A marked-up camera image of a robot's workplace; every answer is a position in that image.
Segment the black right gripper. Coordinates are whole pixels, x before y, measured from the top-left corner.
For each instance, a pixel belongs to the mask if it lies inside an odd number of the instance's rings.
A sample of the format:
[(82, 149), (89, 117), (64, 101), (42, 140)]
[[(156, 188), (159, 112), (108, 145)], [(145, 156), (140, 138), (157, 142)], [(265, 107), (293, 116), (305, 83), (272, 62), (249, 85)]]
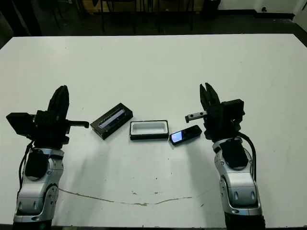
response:
[(241, 129), (241, 102), (220, 103), (214, 88), (209, 83), (205, 86), (200, 84), (200, 101), (204, 111), (185, 116), (186, 122), (202, 118), (205, 138), (212, 142), (235, 137)]

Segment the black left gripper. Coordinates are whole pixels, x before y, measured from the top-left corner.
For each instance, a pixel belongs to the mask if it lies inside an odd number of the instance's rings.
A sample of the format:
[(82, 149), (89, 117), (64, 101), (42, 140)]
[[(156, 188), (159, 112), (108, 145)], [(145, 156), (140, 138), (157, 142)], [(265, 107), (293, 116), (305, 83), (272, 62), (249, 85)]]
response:
[[(62, 111), (61, 91), (63, 88)], [(56, 89), (49, 101), (49, 111), (38, 110), (34, 119), (35, 147), (62, 147), (68, 144), (70, 127), (89, 127), (87, 121), (72, 121), (66, 119), (69, 108), (69, 91), (66, 85)]]

